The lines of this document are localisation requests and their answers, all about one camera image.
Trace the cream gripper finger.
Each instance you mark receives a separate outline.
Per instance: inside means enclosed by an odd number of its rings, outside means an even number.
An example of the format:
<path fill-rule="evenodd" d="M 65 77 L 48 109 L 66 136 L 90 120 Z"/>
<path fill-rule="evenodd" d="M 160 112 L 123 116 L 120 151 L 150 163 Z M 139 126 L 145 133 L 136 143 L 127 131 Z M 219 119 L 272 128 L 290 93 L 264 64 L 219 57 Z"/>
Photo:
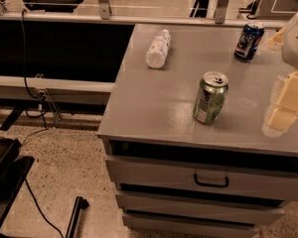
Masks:
<path fill-rule="evenodd" d="M 266 125 L 280 132 L 287 131 L 296 120 L 296 115 L 277 108 L 269 109 L 266 114 Z"/>

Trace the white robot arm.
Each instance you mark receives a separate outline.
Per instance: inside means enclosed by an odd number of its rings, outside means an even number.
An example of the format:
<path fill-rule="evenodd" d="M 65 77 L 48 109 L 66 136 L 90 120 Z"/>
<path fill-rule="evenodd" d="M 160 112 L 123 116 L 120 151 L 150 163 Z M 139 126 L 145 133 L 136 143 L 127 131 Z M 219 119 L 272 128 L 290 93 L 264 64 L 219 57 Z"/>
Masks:
<path fill-rule="evenodd" d="M 281 45 L 283 61 L 294 68 L 274 82 L 262 131 L 271 137 L 285 133 L 298 118 L 298 12 L 285 27 Z"/>

